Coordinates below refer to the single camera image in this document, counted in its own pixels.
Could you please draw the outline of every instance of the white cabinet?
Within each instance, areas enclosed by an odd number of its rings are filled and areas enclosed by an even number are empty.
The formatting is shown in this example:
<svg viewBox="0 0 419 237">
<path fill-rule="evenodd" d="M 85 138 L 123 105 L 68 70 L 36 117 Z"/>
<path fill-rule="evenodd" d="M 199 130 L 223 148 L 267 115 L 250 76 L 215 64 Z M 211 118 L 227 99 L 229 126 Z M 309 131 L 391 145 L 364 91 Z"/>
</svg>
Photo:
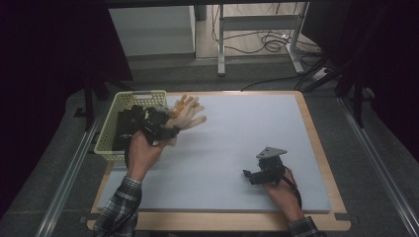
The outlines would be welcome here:
<svg viewBox="0 0 419 237">
<path fill-rule="evenodd" d="M 195 51 L 193 6 L 110 9 L 126 56 Z"/>
</svg>

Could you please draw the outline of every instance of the plastic basket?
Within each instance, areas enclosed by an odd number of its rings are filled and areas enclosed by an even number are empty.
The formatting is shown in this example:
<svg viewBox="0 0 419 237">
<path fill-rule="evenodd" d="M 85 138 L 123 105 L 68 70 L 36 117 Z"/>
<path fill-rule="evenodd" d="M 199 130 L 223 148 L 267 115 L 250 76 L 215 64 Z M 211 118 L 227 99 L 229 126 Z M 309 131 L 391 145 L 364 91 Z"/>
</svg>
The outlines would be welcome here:
<svg viewBox="0 0 419 237">
<path fill-rule="evenodd" d="M 95 153 L 108 161 L 124 161 L 123 151 L 113 151 L 115 132 L 117 131 L 118 112 L 130 110 L 133 105 L 143 107 L 167 107 L 166 91 L 131 91 L 119 92 L 115 95 L 106 117 L 101 134 L 95 146 Z"/>
</svg>

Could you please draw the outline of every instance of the white board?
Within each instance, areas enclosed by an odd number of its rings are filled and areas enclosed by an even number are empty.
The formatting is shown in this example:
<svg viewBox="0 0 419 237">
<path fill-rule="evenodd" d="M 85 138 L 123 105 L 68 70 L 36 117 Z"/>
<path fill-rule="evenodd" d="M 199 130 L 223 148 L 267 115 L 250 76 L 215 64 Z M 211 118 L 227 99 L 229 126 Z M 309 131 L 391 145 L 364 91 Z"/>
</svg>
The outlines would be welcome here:
<svg viewBox="0 0 419 237">
<path fill-rule="evenodd" d="M 179 97 L 168 97 L 174 105 Z M 259 171 L 256 155 L 266 146 L 285 149 L 302 209 L 331 209 L 328 194 L 294 95 L 200 96 L 207 121 L 181 131 L 147 173 L 140 209 L 182 211 L 278 211 L 265 190 L 242 170 Z M 98 207 L 103 208 L 126 174 L 114 168 Z"/>
</svg>

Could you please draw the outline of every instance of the hand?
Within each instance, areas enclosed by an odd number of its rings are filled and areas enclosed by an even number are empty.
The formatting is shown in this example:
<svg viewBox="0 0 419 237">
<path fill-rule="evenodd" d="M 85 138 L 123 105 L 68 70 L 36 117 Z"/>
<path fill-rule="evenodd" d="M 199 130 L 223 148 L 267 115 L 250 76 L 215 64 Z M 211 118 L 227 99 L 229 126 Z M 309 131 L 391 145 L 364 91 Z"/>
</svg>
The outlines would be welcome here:
<svg viewBox="0 0 419 237">
<path fill-rule="evenodd" d="M 194 118 L 194 116 L 204 109 L 198 103 L 198 97 L 188 97 L 184 95 L 180 101 L 177 101 L 174 107 L 174 115 L 167 121 L 165 127 L 172 128 L 174 126 L 181 130 L 186 130 L 197 126 L 207 120 L 207 117 L 201 116 Z"/>
<path fill-rule="evenodd" d="M 285 177 L 293 182 L 293 176 L 286 169 Z M 283 180 L 277 186 L 271 184 L 262 185 L 268 192 L 269 198 L 284 213 L 289 222 L 297 221 L 304 218 L 301 208 L 293 192 L 293 189 Z"/>
<path fill-rule="evenodd" d="M 131 139 L 129 146 L 129 165 L 126 175 L 134 180 L 142 181 L 147 171 L 157 162 L 167 141 L 150 145 L 145 135 L 138 131 Z"/>
</svg>

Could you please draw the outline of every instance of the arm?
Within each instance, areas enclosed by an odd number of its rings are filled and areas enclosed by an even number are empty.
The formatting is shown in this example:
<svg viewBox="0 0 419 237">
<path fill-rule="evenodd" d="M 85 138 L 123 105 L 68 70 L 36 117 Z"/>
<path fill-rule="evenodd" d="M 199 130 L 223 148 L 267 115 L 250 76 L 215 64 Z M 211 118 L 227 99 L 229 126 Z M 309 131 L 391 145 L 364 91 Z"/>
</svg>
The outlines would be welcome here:
<svg viewBox="0 0 419 237">
<path fill-rule="evenodd" d="M 93 227 L 94 236 L 133 236 L 137 209 L 141 202 L 141 182 L 160 157 L 166 142 L 148 144 L 144 134 L 137 132 L 129 147 L 129 167 L 123 182 L 105 206 Z"/>
<path fill-rule="evenodd" d="M 293 176 L 286 170 L 285 176 L 293 181 Z M 293 189 L 284 181 L 280 181 L 277 186 L 270 184 L 263 185 L 274 204 L 284 213 L 288 223 L 290 233 L 294 237 L 317 237 L 326 236 L 319 232 L 311 217 L 305 217 L 299 208 L 298 201 Z"/>
</svg>

